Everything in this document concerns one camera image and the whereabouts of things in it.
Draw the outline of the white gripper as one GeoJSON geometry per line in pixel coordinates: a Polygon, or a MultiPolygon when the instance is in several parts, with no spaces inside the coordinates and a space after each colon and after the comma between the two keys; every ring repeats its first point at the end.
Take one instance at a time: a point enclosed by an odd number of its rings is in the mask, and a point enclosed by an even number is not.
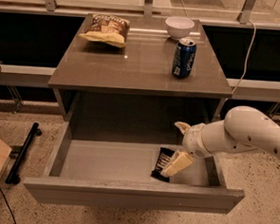
{"type": "Polygon", "coordinates": [[[162,169],[161,174],[164,177],[172,177],[181,172],[189,165],[192,165],[194,158],[207,158],[212,154],[205,148],[202,139],[202,130],[205,123],[199,125],[190,125],[186,122],[175,122],[175,127],[179,129],[183,135],[183,147],[187,152],[176,151],[170,161],[162,169]]]}

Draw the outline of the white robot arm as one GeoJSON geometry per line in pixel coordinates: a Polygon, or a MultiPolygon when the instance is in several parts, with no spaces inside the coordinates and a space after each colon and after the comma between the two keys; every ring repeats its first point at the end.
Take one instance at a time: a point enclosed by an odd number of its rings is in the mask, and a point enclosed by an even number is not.
{"type": "Polygon", "coordinates": [[[280,159],[280,126],[264,113],[249,106],[236,106],[224,120],[190,125],[176,122],[183,135],[183,152],[176,151],[161,170],[163,177],[172,177],[195,159],[215,153],[245,153],[263,150],[280,159]]]}

